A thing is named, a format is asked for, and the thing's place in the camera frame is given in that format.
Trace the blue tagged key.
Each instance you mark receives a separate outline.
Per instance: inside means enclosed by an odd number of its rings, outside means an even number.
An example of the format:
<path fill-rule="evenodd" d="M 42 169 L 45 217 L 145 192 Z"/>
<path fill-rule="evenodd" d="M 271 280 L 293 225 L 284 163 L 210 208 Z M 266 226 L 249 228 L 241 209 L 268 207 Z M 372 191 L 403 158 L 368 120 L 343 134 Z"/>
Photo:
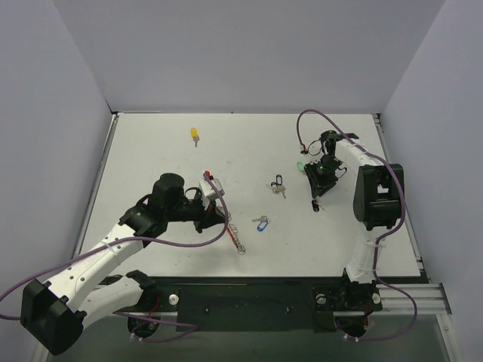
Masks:
<path fill-rule="evenodd" d="M 252 222 L 257 223 L 257 231 L 263 232 L 265 228 L 270 224 L 270 219 L 268 216 L 262 215 L 252 220 Z"/>

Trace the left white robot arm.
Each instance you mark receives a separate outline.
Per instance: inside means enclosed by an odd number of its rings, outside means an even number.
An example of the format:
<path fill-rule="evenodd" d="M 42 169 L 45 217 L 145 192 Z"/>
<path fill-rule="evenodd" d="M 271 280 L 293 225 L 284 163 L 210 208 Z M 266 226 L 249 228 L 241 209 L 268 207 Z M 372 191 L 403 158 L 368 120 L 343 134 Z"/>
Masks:
<path fill-rule="evenodd" d="M 23 288 L 20 323 L 52 355 L 67 351 L 88 326 L 120 309 L 145 311 L 155 301 L 155 282 L 141 271 L 130 271 L 107 286 L 98 285 L 124 261 L 158 243 L 171 222 L 192 222 L 197 232 L 228 226 L 219 210 L 226 203 L 220 181 L 205 172 L 193 198 L 184 178 L 164 173 L 152 191 L 129 208 L 106 237 L 88 252 L 62 265 L 60 272 Z"/>

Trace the black tagged key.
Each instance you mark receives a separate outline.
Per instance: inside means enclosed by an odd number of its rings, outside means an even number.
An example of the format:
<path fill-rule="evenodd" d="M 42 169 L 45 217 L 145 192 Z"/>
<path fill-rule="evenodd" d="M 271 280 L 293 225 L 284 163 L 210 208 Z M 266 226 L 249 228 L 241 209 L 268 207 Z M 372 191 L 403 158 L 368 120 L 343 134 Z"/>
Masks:
<path fill-rule="evenodd" d="M 317 199 L 313 199 L 311 201 L 312 209 L 314 212 L 319 212 L 321 210 L 324 210 L 324 207 L 321 205 L 321 202 Z"/>

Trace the red handled keyring holder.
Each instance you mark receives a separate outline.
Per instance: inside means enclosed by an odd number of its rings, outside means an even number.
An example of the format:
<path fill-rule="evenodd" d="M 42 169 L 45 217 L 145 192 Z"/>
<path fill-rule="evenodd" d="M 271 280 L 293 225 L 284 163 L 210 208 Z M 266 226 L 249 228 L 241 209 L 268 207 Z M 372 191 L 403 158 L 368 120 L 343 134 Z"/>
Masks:
<path fill-rule="evenodd" d="M 237 249 L 238 254 L 245 255 L 246 248 L 239 239 L 237 227 L 232 223 L 231 213 L 227 213 L 227 216 L 229 220 L 227 232 L 229 233 L 232 243 L 235 245 L 235 248 Z"/>

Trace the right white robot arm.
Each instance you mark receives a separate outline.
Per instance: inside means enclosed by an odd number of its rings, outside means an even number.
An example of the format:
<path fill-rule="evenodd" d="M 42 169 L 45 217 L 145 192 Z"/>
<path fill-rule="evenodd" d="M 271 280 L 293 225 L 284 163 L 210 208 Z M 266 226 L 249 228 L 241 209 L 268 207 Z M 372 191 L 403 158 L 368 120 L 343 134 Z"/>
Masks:
<path fill-rule="evenodd" d="M 321 158 L 304 165 L 312 201 L 318 201 L 337 184 L 338 170 L 356 176 L 352 209 L 360 222 L 354 253 L 344 271 L 349 283 L 337 289 L 338 302 L 345 308 L 360 304 L 365 293 L 358 284 L 376 280 L 377 257 L 383 238 L 376 237 L 375 228 L 392 229 L 403 221 L 404 170 L 400 164 L 389 164 L 365 150 L 351 133 L 344 137 L 333 130 L 321 134 Z"/>

